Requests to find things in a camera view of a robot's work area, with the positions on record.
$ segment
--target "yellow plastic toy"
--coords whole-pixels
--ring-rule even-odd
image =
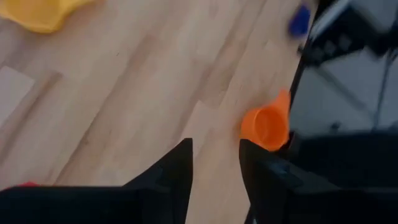
[[[0,0],[0,16],[28,30],[51,33],[79,6],[94,0]]]

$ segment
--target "red object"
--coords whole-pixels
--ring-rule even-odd
[[[18,187],[36,187],[36,186],[39,186],[39,185],[36,183],[30,182],[30,181],[26,182],[24,184],[18,185]]]

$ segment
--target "orange cone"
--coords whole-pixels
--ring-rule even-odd
[[[290,93],[282,90],[269,105],[256,108],[243,118],[241,138],[268,151],[277,151],[289,140]]]

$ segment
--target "white surface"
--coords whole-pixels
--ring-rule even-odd
[[[9,67],[0,69],[0,126],[33,87],[34,80]]]

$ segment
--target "wooden floor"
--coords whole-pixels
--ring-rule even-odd
[[[0,151],[0,188],[122,185],[191,137],[187,223],[243,223],[239,124],[289,88],[300,2],[99,0],[52,35],[1,20],[2,67],[60,78]]]

